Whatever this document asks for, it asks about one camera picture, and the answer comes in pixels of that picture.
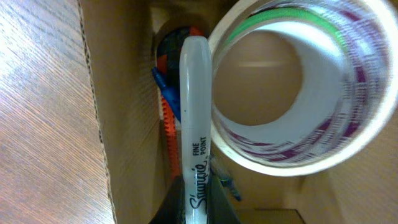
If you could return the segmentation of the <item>brown cardboard box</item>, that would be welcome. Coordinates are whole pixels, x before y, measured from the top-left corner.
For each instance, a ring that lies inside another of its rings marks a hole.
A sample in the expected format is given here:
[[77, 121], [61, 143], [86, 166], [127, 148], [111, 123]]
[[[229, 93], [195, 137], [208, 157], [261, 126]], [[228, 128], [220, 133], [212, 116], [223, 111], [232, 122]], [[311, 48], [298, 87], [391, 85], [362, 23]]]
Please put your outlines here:
[[[161, 38], [195, 26], [209, 43], [237, 2], [78, 3], [116, 223], [149, 223], [174, 180], [151, 74]], [[276, 121], [294, 104], [305, 78], [295, 47], [271, 31], [245, 35], [212, 69], [211, 124], [214, 108], [246, 126]], [[212, 155], [241, 194], [239, 202], [222, 186], [241, 223], [397, 222], [397, 106], [362, 150], [320, 172], [281, 177], [247, 169], [221, 152], [211, 134], [209, 180]]]

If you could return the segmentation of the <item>green tape roll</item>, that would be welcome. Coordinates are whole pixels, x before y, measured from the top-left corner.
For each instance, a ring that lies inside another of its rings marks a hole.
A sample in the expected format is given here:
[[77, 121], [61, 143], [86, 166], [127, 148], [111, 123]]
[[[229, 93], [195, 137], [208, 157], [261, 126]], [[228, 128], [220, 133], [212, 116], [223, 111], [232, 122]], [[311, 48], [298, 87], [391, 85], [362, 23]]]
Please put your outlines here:
[[337, 41], [340, 47], [344, 48], [345, 46], [343, 34], [331, 22], [312, 12], [292, 7], [270, 9], [248, 17], [232, 31], [232, 33], [224, 41], [223, 45], [228, 45], [235, 37], [245, 30], [248, 30], [250, 27], [273, 19], [301, 19], [305, 22], [311, 22], [312, 24], [323, 28], [328, 34], [330, 34]]

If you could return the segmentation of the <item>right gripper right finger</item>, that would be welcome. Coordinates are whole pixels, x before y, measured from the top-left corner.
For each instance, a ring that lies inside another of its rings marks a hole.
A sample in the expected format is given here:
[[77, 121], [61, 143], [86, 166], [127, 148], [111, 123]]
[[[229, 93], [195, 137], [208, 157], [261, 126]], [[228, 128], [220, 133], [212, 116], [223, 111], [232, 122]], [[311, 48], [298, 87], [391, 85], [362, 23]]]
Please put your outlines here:
[[212, 175], [207, 190], [206, 211], [208, 224], [240, 224], [233, 206], [227, 198], [221, 182]]

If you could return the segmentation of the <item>black permanent marker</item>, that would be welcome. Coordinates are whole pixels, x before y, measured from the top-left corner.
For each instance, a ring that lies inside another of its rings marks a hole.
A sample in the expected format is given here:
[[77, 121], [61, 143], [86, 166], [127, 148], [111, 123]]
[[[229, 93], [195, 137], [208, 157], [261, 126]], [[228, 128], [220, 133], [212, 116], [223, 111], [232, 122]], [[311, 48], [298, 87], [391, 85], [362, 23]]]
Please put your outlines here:
[[180, 55], [182, 173], [185, 223], [206, 224], [210, 176], [212, 59], [202, 36], [184, 40]]

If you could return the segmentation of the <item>cream masking tape roll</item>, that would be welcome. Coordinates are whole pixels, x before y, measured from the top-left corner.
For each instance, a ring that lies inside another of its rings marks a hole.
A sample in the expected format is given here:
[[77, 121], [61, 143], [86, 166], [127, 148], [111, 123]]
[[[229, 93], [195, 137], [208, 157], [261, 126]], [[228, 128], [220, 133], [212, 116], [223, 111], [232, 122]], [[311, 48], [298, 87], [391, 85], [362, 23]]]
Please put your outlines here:
[[[323, 28], [301, 19], [261, 22], [223, 45], [232, 31], [260, 12], [292, 7], [336, 26], [344, 48]], [[254, 31], [288, 38], [305, 75], [294, 104], [276, 121], [246, 126], [213, 109], [215, 145], [239, 165], [289, 177], [331, 168], [362, 150], [397, 106], [397, 10], [387, 1], [239, 1], [209, 38], [213, 68]]]

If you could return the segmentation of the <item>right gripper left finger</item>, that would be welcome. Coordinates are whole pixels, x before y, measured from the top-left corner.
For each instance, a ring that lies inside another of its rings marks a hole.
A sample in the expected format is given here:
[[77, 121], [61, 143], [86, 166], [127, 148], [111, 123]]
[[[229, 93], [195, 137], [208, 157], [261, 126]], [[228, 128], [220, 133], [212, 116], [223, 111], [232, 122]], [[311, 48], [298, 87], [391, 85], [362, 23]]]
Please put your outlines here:
[[182, 176], [174, 178], [149, 224], [185, 224], [185, 184]]

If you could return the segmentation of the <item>orange utility knife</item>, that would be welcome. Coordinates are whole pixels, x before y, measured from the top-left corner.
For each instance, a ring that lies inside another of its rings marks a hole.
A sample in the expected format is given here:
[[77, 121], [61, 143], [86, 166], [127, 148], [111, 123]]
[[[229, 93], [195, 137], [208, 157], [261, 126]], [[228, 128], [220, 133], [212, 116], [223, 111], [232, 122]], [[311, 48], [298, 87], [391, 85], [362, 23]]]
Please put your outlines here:
[[180, 120], [179, 112], [179, 60], [184, 40], [187, 37], [205, 33], [195, 26], [176, 28], [161, 38], [156, 50], [156, 66], [152, 76], [160, 90], [160, 107], [169, 158], [170, 176], [180, 175], [177, 129], [175, 123]]

